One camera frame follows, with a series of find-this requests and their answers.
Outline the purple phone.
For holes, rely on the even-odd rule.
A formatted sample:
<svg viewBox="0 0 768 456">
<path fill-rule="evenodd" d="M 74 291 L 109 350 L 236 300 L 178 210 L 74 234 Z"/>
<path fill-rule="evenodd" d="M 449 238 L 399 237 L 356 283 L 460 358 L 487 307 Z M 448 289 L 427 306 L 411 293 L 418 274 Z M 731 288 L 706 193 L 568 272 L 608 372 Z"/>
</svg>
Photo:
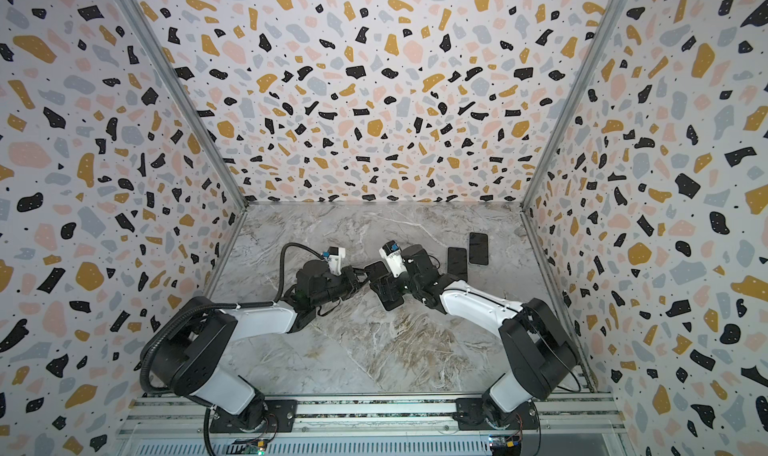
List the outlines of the purple phone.
<svg viewBox="0 0 768 456">
<path fill-rule="evenodd" d="M 366 266 L 364 271 L 370 288 L 386 311 L 392 311 L 404 303 L 403 287 L 384 262 L 372 263 Z"/>
</svg>

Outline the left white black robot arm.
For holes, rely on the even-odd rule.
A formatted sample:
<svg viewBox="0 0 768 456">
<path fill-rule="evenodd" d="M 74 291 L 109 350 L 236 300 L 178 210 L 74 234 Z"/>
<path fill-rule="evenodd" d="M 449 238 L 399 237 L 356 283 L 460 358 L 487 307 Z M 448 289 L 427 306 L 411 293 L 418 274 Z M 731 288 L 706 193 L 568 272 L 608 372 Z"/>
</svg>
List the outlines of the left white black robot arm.
<svg viewBox="0 0 768 456">
<path fill-rule="evenodd" d="M 325 260 L 304 264 L 278 301 L 222 303 L 197 296 L 142 349 L 139 383 L 147 395 L 173 394 L 238 417 L 254 426 L 264 396 L 222 361 L 234 343 L 304 329 L 322 306 L 350 299 L 368 283 L 361 268 L 334 272 Z"/>
</svg>

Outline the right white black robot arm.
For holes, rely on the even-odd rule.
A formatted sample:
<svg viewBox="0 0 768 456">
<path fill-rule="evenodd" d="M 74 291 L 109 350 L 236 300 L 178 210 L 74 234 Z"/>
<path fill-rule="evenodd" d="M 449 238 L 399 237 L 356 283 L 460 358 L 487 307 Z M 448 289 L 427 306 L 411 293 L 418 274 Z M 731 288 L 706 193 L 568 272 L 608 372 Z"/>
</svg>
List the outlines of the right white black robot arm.
<svg viewBox="0 0 768 456">
<path fill-rule="evenodd" d="M 559 319 L 541 299 L 517 302 L 472 287 L 442 273 L 420 245 L 406 249 L 390 241 L 382 259 L 365 268 L 371 289 L 391 311 L 412 296 L 424 306 L 462 318 L 497 336 L 509 371 L 480 398 L 483 421 L 506 427 L 521 406 L 548 398 L 579 364 L 577 351 Z"/>
</svg>

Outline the middle black phone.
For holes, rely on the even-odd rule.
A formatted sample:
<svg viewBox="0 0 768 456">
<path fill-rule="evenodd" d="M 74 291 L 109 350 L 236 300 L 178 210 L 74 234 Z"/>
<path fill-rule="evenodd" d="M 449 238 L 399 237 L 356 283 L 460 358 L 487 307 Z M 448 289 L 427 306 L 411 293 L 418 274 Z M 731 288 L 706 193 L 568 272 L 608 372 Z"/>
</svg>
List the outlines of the middle black phone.
<svg viewBox="0 0 768 456">
<path fill-rule="evenodd" d="M 466 248 L 448 248 L 446 272 L 459 280 L 468 281 L 468 252 Z"/>
</svg>

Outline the black phone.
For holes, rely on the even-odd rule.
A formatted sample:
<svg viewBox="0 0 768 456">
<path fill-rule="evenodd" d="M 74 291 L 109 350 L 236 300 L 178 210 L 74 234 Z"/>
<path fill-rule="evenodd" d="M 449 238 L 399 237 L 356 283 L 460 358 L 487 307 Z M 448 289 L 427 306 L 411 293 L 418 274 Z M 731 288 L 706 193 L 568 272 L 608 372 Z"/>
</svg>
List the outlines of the black phone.
<svg viewBox="0 0 768 456">
<path fill-rule="evenodd" d="M 448 248 L 446 272 L 459 280 L 468 281 L 468 252 L 466 248 Z"/>
<path fill-rule="evenodd" d="M 469 234 L 468 260 L 473 265 L 487 266 L 489 264 L 489 237 L 487 234 L 478 232 Z"/>
</svg>

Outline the far right black phone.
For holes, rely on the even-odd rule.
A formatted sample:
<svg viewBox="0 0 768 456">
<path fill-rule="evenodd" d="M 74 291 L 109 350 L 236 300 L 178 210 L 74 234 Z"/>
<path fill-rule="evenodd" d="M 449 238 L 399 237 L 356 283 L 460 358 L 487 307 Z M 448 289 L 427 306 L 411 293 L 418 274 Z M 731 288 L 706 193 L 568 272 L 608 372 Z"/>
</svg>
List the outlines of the far right black phone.
<svg viewBox="0 0 768 456">
<path fill-rule="evenodd" d="M 487 234 L 478 232 L 469 234 L 468 260 L 473 265 L 487 266 L 489 264 L 489 237 Z"/>
</svg>

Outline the green circuit board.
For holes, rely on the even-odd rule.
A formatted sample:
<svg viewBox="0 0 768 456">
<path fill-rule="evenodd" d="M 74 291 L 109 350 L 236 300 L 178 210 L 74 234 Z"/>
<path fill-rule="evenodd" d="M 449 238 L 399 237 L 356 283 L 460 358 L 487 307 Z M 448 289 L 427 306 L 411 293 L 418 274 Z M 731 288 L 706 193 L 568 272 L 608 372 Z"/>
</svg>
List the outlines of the green circuit board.
<svg viewBox="0 0 768 456">
<path fill-rule="evenodd" d="M 268 452 L 271 439 L 236 440 L 230 447 L 230 455 L 258 455 L 263 456 Z"/>
</svg>

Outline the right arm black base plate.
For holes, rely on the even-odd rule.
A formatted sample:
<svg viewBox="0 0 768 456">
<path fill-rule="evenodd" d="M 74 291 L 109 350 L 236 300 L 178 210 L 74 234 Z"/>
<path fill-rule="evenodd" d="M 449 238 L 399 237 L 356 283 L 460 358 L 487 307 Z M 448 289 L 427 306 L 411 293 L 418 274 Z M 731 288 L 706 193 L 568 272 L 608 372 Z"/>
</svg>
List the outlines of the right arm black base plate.
<svg viewBox="0 0 768 456">
<path fill-rule="evenodd" d="M 504 411 L 490 397 L 459 398 L 452 418 L 462 431 L 536 430 L 540 423 L 532 401 Z"/>
</svg>

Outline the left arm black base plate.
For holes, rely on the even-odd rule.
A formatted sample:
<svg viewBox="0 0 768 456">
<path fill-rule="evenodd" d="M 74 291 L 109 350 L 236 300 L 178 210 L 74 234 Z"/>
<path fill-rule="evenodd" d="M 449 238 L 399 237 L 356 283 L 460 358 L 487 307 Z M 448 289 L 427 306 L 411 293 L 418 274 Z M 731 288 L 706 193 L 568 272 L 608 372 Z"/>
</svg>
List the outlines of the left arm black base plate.
<svg viewBox="0 0 768 456">
<path fill-rule="evenodd" d="M 297 408 L 298 401 L 295 399 L 256 400 L 239 415 L 217 409 L 209 428 L 214 434 L 289 433 L 293 429 Z"/>
</svg>

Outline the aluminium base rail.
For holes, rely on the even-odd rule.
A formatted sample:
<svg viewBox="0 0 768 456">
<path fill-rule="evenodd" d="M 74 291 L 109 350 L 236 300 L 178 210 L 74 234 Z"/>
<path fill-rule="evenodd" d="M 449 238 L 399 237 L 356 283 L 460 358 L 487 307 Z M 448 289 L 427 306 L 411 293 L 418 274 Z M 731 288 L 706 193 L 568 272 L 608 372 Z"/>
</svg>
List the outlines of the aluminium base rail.
<svg viewBox="0 0 768 456">
<path fill-rule="evenodd" d="M 630 455 L 613 398 L 556 393 L 532 401 L 536 430 L 462 431 L 452 418 L 469 393 L 288 395 L 289 433 L 214 434 L 214 411 L 178 397 L 142 398 L 117 436 L 116 455 L 230 455 L 236 440 L 271 439 L 265 455 Z"/>
</svg>

